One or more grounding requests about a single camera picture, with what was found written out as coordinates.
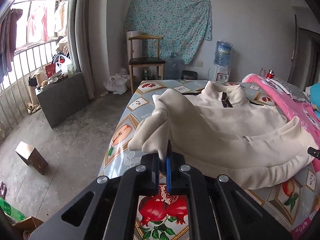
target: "green bottle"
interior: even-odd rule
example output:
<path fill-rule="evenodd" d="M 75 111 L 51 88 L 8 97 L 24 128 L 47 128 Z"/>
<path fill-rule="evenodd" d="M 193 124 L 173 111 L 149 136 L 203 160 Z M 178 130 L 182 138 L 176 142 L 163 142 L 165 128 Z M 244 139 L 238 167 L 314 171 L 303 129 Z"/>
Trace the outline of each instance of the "green bottle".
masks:
<path fill-rule="evenodd" d="M 25 216 L 19 210 L 16 210 L 14 207 L 12 207 L 9 203 L 4 201 L 3 198 L 0 198 L 0 207 L 8 216 L 12 217 L 17 221 L 22 221 L 26 219 Z"/>

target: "white cylinder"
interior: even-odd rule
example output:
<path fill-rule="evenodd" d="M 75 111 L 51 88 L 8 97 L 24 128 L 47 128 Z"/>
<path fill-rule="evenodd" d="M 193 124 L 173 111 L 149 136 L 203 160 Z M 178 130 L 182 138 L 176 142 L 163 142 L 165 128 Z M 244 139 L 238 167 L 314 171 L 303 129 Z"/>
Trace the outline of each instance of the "white cylinder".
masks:
<path fill-rule="evenodd" d="M 142 35 L 142 31 L 132 31 L 132 32 L 127 32 L 127 52 L 128 52 L 128 62 L 131 58 L 131 51 L 130 51 L 130 41 L 128 41 L 128 38 L 137 36 L 137 35 Z M 142 40 L 133 40 L 132 41 L 132 57 L 142 57 Z M 142 68 L 140 67 L 135 67 L 133 68 L 133 75 L 138 79 L 142 80 Z"/>

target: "apple print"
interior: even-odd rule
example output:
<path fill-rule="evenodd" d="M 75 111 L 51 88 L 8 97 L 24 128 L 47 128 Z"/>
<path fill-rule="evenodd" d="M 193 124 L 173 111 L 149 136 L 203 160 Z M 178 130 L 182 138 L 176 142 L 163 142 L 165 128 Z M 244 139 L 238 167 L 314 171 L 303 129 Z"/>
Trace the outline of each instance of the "apple print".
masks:
<path fill-rule="evenodd" d="M 290 206 L 290 212 L 291 212 L 294 205 L 296 204 L 296 200 L 299 197 L 297 193 L 294 193 L 294 183 L 292 179 L 289 179 L 286 182 L 283 182 L 282 189 L 283 189 L 283 192 L 289 197 L 288 200 L 283 204 L 285 206 Z"/>
<path fill-rule="evenodd" d="M 115 135 L 112 138 L 113 145 L 116 146 L 117 144 L 121 143 L 131 132 L 131 127 L 127 124 L 122 126 L 118 131 L 116 131 Z"/>

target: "chair backrest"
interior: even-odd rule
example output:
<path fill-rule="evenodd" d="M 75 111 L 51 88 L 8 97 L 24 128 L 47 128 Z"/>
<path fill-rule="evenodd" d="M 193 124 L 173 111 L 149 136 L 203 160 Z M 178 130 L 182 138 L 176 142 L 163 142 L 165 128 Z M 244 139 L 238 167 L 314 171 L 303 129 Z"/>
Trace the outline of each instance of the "chair backrest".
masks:
<path fill-rule="evenodd" d="M 137 35 L 128 38 L 130 41 L 130 57 L 133 57 L 133 50 L 132 50 L 132 40 L 157 40 L 157 57 L 159 58 L 160 55 L 160 40 L 163 40 L 163 37 L 161 36 L 155 36 L 155 35 L 149 35 L 149 34 L 142 34 L 142 35 Z"/>

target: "brown box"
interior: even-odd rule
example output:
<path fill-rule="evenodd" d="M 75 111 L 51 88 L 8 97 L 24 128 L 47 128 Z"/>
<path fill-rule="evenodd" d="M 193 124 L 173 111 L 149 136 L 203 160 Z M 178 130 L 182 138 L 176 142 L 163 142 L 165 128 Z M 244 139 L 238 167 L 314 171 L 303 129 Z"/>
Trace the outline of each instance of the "brown box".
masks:
<path fill-rule="evenodd" d="M 28 217 L 23 221 L 13 224 L 12 226 L 18 232 L 18 234 L 22 237 L 24 230 L 33 232 L 41 224 L 43 224 L 41 220 L 35 217 Z"/>
<path fill-rule="evenodd" d="M 16 147 L 16 153 L 27 165 L 31 164 L 40 174 L 44 174 L 48 163 L 36 148 L 21 141 Z"/>

